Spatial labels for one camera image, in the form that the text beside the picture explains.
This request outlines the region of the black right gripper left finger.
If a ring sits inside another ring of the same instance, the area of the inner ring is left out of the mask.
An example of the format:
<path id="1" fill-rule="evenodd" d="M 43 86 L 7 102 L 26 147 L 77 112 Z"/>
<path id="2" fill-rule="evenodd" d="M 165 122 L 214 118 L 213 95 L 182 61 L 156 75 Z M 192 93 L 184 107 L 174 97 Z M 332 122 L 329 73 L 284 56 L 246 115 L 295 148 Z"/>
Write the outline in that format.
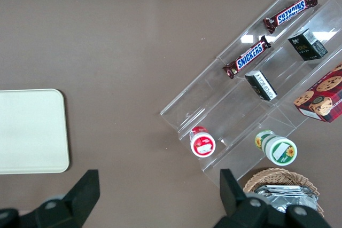
<path id="1" fill-rule="evenodd" d="M 100 197 L 99 172 L 88 170 L 62 199 L 20 217 L 20 227 L 82 227 Z"/>

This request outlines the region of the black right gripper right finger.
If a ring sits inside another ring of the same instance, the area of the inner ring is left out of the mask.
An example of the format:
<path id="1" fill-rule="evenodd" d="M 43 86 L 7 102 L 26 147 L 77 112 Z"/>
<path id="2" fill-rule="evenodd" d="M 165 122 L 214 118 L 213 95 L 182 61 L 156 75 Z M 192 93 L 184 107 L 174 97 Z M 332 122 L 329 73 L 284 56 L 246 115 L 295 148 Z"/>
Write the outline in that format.
<path id="1" fill-rule="evenodd" d="M 285 215 L 256 197 L 247 197 L 230 169 L 220 171 L 220 197 L 226 215 L 215 227 L 287 227 Z"/>

